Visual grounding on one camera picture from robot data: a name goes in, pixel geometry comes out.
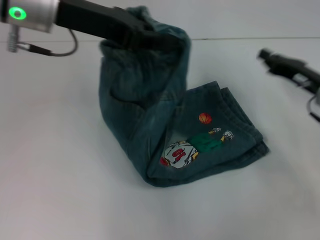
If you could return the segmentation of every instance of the green led ring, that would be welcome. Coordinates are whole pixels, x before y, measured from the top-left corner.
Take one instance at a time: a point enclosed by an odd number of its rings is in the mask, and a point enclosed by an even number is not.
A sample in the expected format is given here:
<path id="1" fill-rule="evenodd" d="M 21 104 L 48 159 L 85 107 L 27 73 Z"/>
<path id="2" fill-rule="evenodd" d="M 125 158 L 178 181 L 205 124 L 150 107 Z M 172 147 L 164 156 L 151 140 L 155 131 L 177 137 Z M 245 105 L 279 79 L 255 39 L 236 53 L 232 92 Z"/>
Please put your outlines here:
<path id="1" fill-rule="evenodd" d="M 9 9 L 9 14 L 11 17 L 13 17 L 14 19 L 17 19 L 17 20 L 23 20 L 27 17 L 27 13 L 25 10 L 23 10 L 22 8 L 20 7 L 17 7 L 17 6 L 13 6 Z"/>

